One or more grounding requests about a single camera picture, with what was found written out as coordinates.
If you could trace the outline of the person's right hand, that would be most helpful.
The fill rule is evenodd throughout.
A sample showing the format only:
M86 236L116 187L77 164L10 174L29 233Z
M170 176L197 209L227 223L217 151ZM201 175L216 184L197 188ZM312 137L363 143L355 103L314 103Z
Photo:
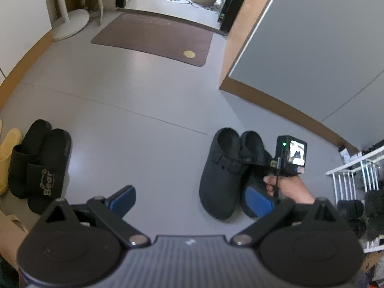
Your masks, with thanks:
M267 175L263 178L265 188L270 196L279 189L282 195L290 198L297 204L313 204L315 198L309 193L307 187L299 176L284 177Z

